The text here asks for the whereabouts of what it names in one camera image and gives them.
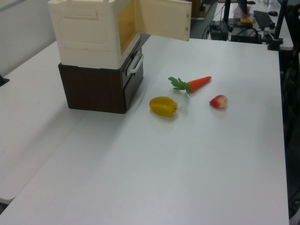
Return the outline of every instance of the orange carrot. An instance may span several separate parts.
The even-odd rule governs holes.
[[[187,94],[190,94],[192,92],[195,92],[199,88],[206,85],[210,80],[211,76],[207,76],[204,78],[200,78],[197,80],[193,80],[190,82],[183,82],[180,78],[175,79],[174,77],[169,77],[169,80],[171,81],[171,84],[174,86],[174,90],[186,90]]]

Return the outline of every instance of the drawer handle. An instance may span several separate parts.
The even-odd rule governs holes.
[[[143,59],[144,59],[144,54],[141,54],[138,51],[138,53],[135,55],[134,59],[132,60],[131,64],[129,65],[126,75],[129,76],[130,74],[136,73],[142,64]]]

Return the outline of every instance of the toy fruit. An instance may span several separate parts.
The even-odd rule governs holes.
[[[210,105],[217,109],[221,109],[221,108],[226,107],[227,102],[228,102],[228,99],[225,95],[218,95],[210,101]]]
[[[171,81],[171,84],[175,87],[173,88],[174,90],[186,90],[187,94],[190,94],[192,92],[195,92],[202,86],[206,85],[211,80],[211,76],[193,80],[187,83],[183,82],[180,78],[178,78],[177,80],[174,77],[169,77],[168,79]]]
[[[150,101],[149,106],[158,115],[173,117],[178,105],[169,97],[155,97]]]

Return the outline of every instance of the open door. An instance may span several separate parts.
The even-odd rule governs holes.
[[[188,41],[192,3],[178,0],[135,0],[140,33]]]

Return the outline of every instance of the cable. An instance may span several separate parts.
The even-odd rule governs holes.
[[[248,35],[248,37],[247,37],[247,41],[248,41],[248,42],[249,42],[249,37],[250,37],[250,35],[251,35],[253,32],[255,32],[255,30],[251,31],[250,34]]]
[[[203,32],[203,34],[202,34],[202,38],[201,39],[203,39],[203,36],[204,36],[204,34],[205,34],[205,31],[206,31],[206,29],[209,27],[209,25],[205,28],[205,30],[204,30],[204,32]]]
[[[253,32],[255,32],[256,34],[258,34],[258,33],[260,33],[260,32],[262,32],[263,30],[257,30],[257,31],[252,31],[252,32],[250,32],[250,34],[248,35],[248,37],[247,37],[247,40],[249,39],[249,37],[250,37],[250,35],[253,33]]]
[[[254,30],[255,33],[257,33],[257,30],[256,30],[255,28],[245,28],[245,29],[241,30],[239,33],[237,33],[237,34],[235,35],[234,39],[237,39],[238,36],[239,36],[241,33],[245,32],[246,30]]]
[[[221,8],[221,16],[220,16],[220,25],[221,25],[221,21],[222,21],[222,12],[223,12],[223,7]]]
[[[206,32],[206,40],[208,39],[208,35],[210,34],[210,30],[208,29]]]
[[[222,6],[222,8],[220,9],[220,11],[214,16],[214,18],[223,10],[225,4]]]

